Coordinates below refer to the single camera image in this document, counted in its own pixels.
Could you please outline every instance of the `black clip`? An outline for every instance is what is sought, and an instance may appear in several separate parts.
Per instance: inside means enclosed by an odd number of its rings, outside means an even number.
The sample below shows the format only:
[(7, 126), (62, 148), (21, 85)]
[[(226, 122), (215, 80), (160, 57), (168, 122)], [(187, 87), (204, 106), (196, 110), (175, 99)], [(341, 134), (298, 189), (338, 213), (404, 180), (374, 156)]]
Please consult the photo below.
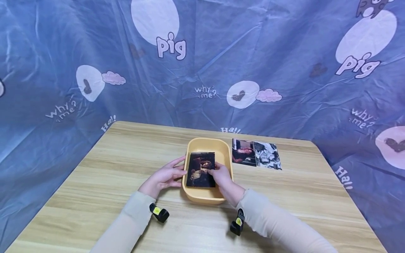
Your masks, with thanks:
[(166, 209), (158, 208), (155, 203), (152, 203), (149, 206), (149, 210), (153, 213), (153, 215), (156, 217), (156, 219), (161, 223), (164, 223), (167, 220), (167, 218), (169, 218), (169, 215), (170, 215)]
[(235, 221), (232, 221), (230, 224), (230, 231), (237, 236), (241, 235), (241, 232), (243, 231), (243, 224), (245, 223), (245, 214), (243, 213), (242, 209), (238, 210), (238, 217), (236, 218)]

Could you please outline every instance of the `photograph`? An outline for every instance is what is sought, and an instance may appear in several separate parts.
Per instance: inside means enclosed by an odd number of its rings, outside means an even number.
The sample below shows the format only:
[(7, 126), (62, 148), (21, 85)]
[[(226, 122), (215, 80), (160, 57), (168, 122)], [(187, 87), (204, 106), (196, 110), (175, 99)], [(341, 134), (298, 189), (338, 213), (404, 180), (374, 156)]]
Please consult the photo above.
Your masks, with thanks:
[(237, 139), (232, 142), (232, 162), (256, 167), (253, 142)]
[(214, 152), (191, 153), (186, 185), (188, 187), (215, 187), (214, 178), (208, 173), (208, 170), (214, 169)]
[(280, 157), (277, 147), (271, 143), (254, 142), (256, 165), (258, 167), (281, 170)]

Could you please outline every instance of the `wooden table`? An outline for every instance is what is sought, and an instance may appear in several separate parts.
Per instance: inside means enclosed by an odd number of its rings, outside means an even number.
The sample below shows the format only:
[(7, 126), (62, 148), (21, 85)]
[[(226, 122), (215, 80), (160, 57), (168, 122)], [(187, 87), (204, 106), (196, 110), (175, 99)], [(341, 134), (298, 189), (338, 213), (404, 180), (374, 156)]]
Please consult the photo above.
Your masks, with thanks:
[[(234, 164), (235, 182), (307, 222), (340, 253), (386, 252), (313, 143), (129, 122), (109, 128), (6, 252), (89, 252), (131, 193), (195, 137), (275, 143), (283, 170)], [(232, 236), (236, 211), (227, 203), (194, 204), (175, 189), (158, 204), (170, 217), (164, 225), (151, 219), (136, 252), (284, 252), (249, 229)]]

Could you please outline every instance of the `beige sleeve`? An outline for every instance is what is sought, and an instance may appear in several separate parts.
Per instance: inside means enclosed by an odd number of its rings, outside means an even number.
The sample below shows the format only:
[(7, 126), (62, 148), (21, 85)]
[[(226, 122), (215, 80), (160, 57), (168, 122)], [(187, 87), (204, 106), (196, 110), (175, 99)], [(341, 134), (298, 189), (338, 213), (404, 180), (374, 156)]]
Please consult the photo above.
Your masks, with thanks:
[(245, 222), (253, 231), (272, 238), (289, 252), (337, 253), (313, 228), (251, 189), (245, 191), (236, 209), (243, 210)]
[(130, 253), (145, 231), (156, 200), (140, 192), (131, 195), (117, 219), (104, 232), (90, 253)]

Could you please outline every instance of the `color photo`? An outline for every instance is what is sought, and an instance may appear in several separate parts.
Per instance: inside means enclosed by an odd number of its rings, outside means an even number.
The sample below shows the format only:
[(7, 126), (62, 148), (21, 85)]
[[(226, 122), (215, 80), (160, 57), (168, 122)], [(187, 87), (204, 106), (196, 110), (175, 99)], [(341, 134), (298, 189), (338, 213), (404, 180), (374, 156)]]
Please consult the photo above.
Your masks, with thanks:
[(188, 164), (188, 187), (215, 187), (214, 178), (208, 170), (215, 169), (215, 153), (191, 153)]

